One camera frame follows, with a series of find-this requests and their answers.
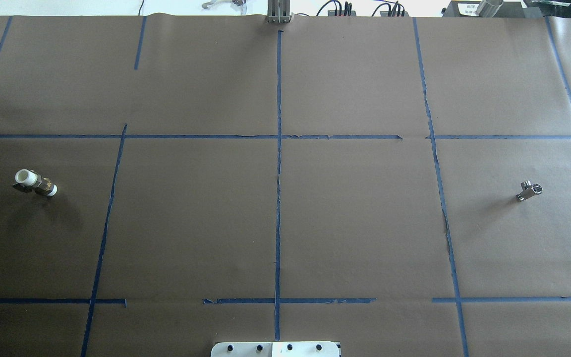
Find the metal cylinder weight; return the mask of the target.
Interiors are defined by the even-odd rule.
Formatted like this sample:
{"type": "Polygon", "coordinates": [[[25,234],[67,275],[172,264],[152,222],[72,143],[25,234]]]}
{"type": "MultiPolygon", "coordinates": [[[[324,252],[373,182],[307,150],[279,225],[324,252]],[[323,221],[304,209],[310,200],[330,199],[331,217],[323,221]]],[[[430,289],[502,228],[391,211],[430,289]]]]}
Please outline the metal cylinder weight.
{"type": "Polygon", "coordinates": [[[478,17],[492,18],[496,16],[503,3],[503,0],[481,0],[475,13],[478,17]]]}

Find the chrome angle pipe fitting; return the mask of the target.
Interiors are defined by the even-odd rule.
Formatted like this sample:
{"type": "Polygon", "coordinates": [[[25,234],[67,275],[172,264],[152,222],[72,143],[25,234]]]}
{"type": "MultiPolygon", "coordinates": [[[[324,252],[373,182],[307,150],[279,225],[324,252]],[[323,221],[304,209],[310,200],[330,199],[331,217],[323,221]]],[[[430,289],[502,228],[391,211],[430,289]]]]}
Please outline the chrome angle pipe fitting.
{"type": "Polygon", "coordinates": [[[521,192],[515,198],[518,202],[526,201],[531,197],[539,196],[542,194],[542,186],[537,183],[532,183],[530,180],[522,181],[521,192]]]}

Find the white brass PPR valve fitting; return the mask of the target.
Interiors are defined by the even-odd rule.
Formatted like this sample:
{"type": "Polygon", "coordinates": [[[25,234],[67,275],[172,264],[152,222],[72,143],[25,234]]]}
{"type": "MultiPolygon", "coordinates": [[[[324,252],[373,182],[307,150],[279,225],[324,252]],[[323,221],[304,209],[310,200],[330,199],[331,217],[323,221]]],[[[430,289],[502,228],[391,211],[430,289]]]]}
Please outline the white brass PPR valve fitting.
{"type": "Polygon", "coordinates": [[[57,193],[57,185],[52,179],[41,176],[33,170],[19,170],[14,175],[14,181],[13,189],[24,193],[34,192],[45,197],[54,197],[57,193]]]}

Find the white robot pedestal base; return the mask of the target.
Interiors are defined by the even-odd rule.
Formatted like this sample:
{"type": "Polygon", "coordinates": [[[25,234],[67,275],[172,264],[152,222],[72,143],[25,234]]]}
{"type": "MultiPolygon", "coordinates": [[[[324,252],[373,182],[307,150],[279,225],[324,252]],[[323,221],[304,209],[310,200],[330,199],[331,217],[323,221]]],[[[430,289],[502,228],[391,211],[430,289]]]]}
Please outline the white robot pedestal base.
{"type": "Polygon", "coordinates": [[[333,341],[229,342],[213,345],[211,357],[340,357],[333,341]]]}

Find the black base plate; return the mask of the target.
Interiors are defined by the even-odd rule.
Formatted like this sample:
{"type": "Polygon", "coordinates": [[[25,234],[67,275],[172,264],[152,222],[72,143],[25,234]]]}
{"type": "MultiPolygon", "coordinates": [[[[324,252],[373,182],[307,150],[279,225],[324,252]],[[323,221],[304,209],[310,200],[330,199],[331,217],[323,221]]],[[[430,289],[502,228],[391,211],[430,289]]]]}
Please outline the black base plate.
{"type": "MultiPolygon", "coordinates": [[[[477,11],[480,1],[452,0],[447,7],[442,9],[442,17],[479,17],[477,11]]],[[[494,18],[525,18],[521,2],[506,1],[493,15],[494,18]]]]}

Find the aluminium profile post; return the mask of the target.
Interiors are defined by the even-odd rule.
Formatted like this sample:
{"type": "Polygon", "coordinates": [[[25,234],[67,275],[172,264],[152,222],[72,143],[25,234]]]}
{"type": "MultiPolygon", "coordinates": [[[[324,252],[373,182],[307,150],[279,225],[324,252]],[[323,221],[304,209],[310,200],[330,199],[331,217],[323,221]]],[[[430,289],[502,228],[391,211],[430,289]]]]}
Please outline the aluminium profile post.
{"type": "Polygon", "coordinates": [[[290,0],[268,0],[267,1],[267,22],[268,23],[289,23],[292,19],[290,11],[290,0]]]}

